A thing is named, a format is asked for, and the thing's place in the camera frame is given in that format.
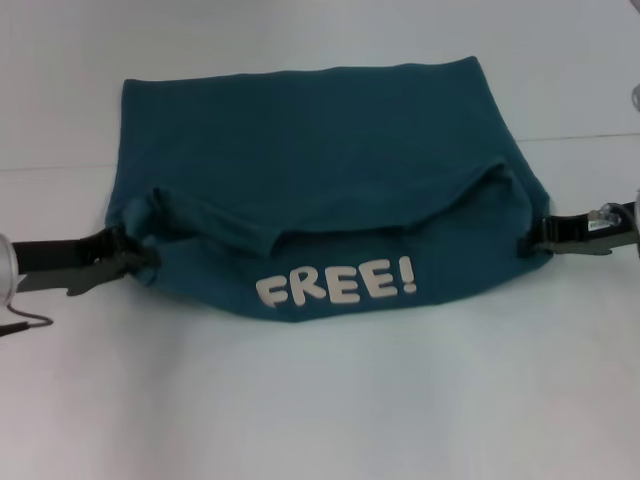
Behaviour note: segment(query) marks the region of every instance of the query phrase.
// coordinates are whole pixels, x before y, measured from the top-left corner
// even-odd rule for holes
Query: black cable
[[[36,315],[35,313],[26,313],[20,310],[16,310],[13,308],[13,305],[10,303],[7,305],[7,310],[9,310],[14,315],[19,315],[21,317],[33,318],[34,320],[40,320],[41,323],[29,323],[30,328],[40,328],[40,327],[48,327],[53,325],[53,320],[49,317],[45,317],[44,315]]]
[[[31,328],[48,327],[49,325],[53,325],[53,320],[51,320],[49,317],[16,310],[15,308],[13,308],[13,306],[10,303],[7,305],[7,310],[9,310],[14,315],[18,315],[20,317],[32,318],[34,320],[40,320],[40,322],[39,323],[18,322],[18,323],[11,323],[9,325],[0,325],[0,337],[4,337],[5,335],[11,335],[12,333],[24,332],[25,330],[29,330]]]

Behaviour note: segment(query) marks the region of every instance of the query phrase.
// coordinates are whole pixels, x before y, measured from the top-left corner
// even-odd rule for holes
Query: metal clamp
[[[634,202],[624,205],[608,204],[600,209],[605,215],[616,214],[617,221],[592,228],[594,212],[573,217],[549,216],[534,225],[528,236],[518,242],[518,257],[529,257],[536,252],[554,254],[609,255],[613,248],[638,244]]]
[[[109,228],[80,240],[13,243],[18,273],[26,275],[18,292],[67,289],[68,296],[142,268],[158,268],[155,250],[128,237],[124,229]]]

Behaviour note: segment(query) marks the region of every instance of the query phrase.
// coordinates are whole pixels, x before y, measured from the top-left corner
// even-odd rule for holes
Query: cloth
[[[127,80],[106,223],[157,248],[144,284],[300,321],[537,269],[516,244],[548,205],[470,57]]]

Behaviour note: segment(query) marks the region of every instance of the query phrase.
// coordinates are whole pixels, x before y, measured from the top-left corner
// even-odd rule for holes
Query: white lettering
[[[263,303],[268,307],[275,308],[276,303],[285,302],[289,298],[289,294],[285,290],[272,292],[273,288],[284,287],[287,284],[287,277],[278,275],[277,277],[269,277],[256,282],[256,290]]]
[[[398,263],[400,278],[404,282],[404,292],[415,294],[417,287],[411,259],[406,256],[401,257]],[[371,298],[394,297],[398,295],[398,288],[393,285],[393,275],[388,271],[390,268],[391,262],[387,259],[364,262],[358,266],[357,270],[353,267],[327,267],[324,270],[327,289],[324,289],[316,285],[318,270],[308,266],[299,267],[291,270],[288,279],[284,275],[278,275],[259,280],[256,282],[256,290],[264,304],[272,308],[275,308],[277,303],[286,302],[289,299],[289,291],[284,289],[287,281],[291,285],[293,301],[298,307],[306,304],[307,295],[322,299],[327,297],[327,291],[331,303],[358,303],[360,295],[353,291],[358,289],[358,282],[355,279],[343,280],[341,277],[355,277],[360,271],[364,286]]]
[[[357,293],[344,293],[346,290],[355,290],[358,283],[354,280],[340,280],[340,277],[353,277],[358,271],[353,267],[327,267],[324,275],[327,278],[329,288],[329,300],[331,303],[358,303],[360,295]]]
[[[398,289],[392,285],[382,287],[386,283],[393,282],[393,275],[390,273],[376,275],[374,273],[375,270],[387,270],[390,267],[391,262],[389,260],[372,260],[358,267],[371,298],[393,297],[398,294]]]
[[[300,274],[306,274],[304,280],[300,280]],[[327,296],[327,292],[324,288],[316,285],[318,280],[318,271],[313,267],[300,267],[295,270],[291,270],[289,275],[289,283],[291,284],[291,296],[293,301],[301,307],[306,302],[304,292],[315,298],[324,298]]]

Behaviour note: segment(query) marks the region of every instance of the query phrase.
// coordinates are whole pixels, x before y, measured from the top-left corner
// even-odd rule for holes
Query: white table
[[[476,54],[520,139],[640,132],[630,5],[459,3],[9,0],[2,231],[20,241],[101,227],[126,77]],[[521,146],[563,214],[630,201],[640,183],[638,136]],[[441,307],[300,325],[131,280],[74,299],[21,294],[17,307],[58,321],[0,340],[0,476],[635,480],[639,292],[627,247],[559,257]]]

